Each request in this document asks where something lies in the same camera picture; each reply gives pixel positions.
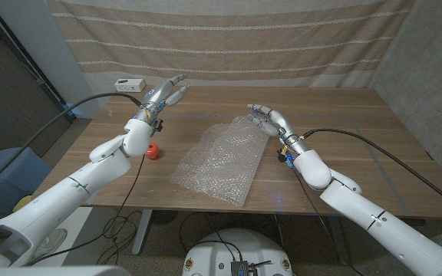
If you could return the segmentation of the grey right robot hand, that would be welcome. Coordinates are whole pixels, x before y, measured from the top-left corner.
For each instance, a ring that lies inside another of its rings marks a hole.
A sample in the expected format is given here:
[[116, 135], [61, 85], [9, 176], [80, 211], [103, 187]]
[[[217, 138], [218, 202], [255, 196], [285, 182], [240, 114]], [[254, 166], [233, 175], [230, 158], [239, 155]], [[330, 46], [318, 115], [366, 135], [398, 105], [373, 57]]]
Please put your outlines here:
[[296, 155], [309, 151], [309, 147], [280, 112], [260, 104], [248, 104], [247, 107], [252, 111], [247, 115], [248, 119], [263, 133], [277, 136]]

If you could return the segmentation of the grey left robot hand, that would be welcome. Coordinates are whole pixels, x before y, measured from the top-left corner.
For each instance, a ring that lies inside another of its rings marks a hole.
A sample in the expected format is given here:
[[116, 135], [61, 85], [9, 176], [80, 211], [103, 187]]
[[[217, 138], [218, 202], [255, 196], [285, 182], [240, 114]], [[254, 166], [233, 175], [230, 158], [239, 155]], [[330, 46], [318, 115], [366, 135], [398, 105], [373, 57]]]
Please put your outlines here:
[[172, 107], [178, 104], [188, 91], [190, 84], [182, 86], [177, 92], [173, 92], [173, 89], [177, 83], [185, 78], [187, 78], [186, 74], [179, 74], [153, 87], [145, 94], [142, 107], [139, 108], [134, 119], [151, 125], [164, 107]]

